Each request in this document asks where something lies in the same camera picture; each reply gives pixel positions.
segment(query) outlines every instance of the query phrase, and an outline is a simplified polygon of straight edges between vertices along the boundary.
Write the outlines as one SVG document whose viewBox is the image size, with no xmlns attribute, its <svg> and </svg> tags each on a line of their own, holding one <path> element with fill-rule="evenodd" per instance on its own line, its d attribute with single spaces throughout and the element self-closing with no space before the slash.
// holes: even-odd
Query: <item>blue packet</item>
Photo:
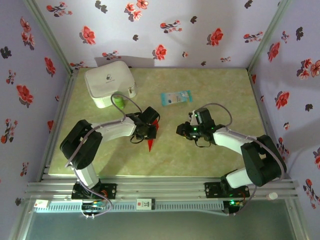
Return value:
<svg viewBox="0 0 320 240">
<path fill-rule="evenodd" d="M 168 106 L 171 104 L 192 102 L 192 96 L 190 90 L 188 91 L 176 91 L 169 93 L 161 93 L 162 106 Z"/>
</svg>

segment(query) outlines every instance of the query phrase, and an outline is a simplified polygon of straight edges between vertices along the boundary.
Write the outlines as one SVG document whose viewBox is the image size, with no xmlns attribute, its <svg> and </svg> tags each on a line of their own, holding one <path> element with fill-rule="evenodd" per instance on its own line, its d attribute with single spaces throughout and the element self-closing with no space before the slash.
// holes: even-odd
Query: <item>white storage case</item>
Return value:
<svg viewBox="0 0 320 240">
<path fill-rule="evenodd" d="M 103 109 L 112 105 L 111 95 L 121 93 L 128 98 L 137 94 L 137 86 L 124 61 L 114 61 L 84 74 L 85 84 L 95 105 Z"/>
</svg>

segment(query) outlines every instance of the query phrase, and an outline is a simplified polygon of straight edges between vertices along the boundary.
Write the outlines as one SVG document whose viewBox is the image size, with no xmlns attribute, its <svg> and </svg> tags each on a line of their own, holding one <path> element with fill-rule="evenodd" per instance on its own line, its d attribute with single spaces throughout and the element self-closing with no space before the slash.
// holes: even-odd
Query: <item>red object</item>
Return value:
<svg viewBox="0 0 320 240">
<path fill-rule="evenodd" d="M 159 124 L 157 119 L 152 123 L 152 125 L 155 125 L 155 130 L 158 131 Z M 154 139 L 148 139 L 149 152 L 151 151 L 152 144 L 154 144 Z"/>
</svg>

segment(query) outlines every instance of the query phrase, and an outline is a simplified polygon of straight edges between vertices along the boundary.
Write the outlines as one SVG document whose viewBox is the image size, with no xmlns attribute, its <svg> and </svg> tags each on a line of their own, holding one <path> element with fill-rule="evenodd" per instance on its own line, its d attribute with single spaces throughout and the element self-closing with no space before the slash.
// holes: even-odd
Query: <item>floral wallpaper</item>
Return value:
<svg viewBox="0 0 320 240">
<path fill-rule="evenodd" d="M 247 68 L 279 0 L 35 2 L 72 69 Z"/>
<path fill-rule="evenodd" d="M 22 1 L 1 2 L 0 29 L 0 239 L 10 239 L 27 183 L 40 170 L 67 72 Z"/>
<path fill-rule="evenodd" d="M 319 11 L 317 0 L 292 1 L 251 71 L 267 126 L 290 177 L 298 181 L 314 240 L 320 234 Z"/>
</svg>

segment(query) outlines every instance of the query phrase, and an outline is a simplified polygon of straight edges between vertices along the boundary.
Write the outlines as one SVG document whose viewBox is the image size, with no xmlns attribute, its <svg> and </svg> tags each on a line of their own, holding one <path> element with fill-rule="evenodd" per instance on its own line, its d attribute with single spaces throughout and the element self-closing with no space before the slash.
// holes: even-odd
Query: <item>green table surface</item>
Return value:
<svg viewBox="0 0 320 240">
<path fill-rule="evenodd" d="M 97 108 L 91 99 L 84 73 L 79 70 L 58 141 L 49 174 L 73 174 L 64 168 L 66 158 L 59 150 L 63 139 L 82 119 L 89 123 L 103 123 L 122 117 L 114 107 Z M 181 69 L 131 68 L 138 87 L 133 100 L 142 108 L 153 107 L 161 116 L 156 140 L 149 152 L 147 141 L 130 143 L 130 137 L 121 137 L 101 143 L 93 166 L 100 176 L 199 176 L 220 177 L 244 167 L 241 155 L 222 146 L 199 148 L 193 141 L 176 134 L 177 126 L 188 120 L 188 113 L 207 103 L 220 103 L 233 116 L 230 129 L 247 135 L 264 133 L 259 110 L 245 69 Z M 161 93 L 191 90 L 193 102 L 162 106 Z M 208 107 L 216 124 L 227 124 L 228 114 L 218 106 Z M 126 101 L 126 113 L 137 112 Z"/>
</svg>

